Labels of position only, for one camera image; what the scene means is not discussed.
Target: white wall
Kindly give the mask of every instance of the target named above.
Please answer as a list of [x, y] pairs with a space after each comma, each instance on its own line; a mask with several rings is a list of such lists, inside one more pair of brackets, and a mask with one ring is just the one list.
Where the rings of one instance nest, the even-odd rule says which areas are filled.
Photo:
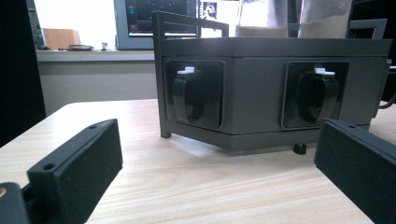
[[115, 48], [113, 0], [35, 0], [35, 8], [41, 28], [77, 30], [83, 45]]

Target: wooden table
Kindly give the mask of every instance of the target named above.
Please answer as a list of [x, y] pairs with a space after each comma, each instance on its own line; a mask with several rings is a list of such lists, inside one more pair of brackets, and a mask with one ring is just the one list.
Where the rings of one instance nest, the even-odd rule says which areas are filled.
[[[371, 132], [396, 144], [396, 107]], [[26, 171], [85, 127], [118, 119], [123, 169], [88, 223], [371, 223], [314, 164], [315, 145], [233, 155], [176, 134], [160, 137], [156, 100], [63, 107], [0, 148], [0, 182]]]

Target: computer monitor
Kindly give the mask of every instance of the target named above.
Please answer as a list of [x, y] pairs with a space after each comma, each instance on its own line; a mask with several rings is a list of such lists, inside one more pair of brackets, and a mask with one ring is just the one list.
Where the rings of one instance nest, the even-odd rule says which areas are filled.
[[[114, 0], [117, 49], [154, 49], [151, 12], [166, 11], [198, 17], [198, 3], [199, 0]], [[168, 38], [196, 35], [195, 27], [165, 24], [165, 36]]]

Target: white container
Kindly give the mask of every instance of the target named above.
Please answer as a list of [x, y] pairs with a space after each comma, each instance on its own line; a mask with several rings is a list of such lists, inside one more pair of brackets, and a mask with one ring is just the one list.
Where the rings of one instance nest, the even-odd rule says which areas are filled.
[[346, 38], [352, 0], [303, 0], [300, 38]]
[[288, 37], [288, 0], [240, 0], [235, 36]]

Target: wall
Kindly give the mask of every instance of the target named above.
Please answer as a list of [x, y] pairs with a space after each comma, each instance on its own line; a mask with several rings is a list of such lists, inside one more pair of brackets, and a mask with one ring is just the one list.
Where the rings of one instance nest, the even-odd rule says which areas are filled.
[[157, 98], [153, 52], [38, 51], [47, 115], [76, 102]]
[[115, 48], [113, 0], [35, 0], [35, 8], [41, 28], [77, 30], [81, 44]]

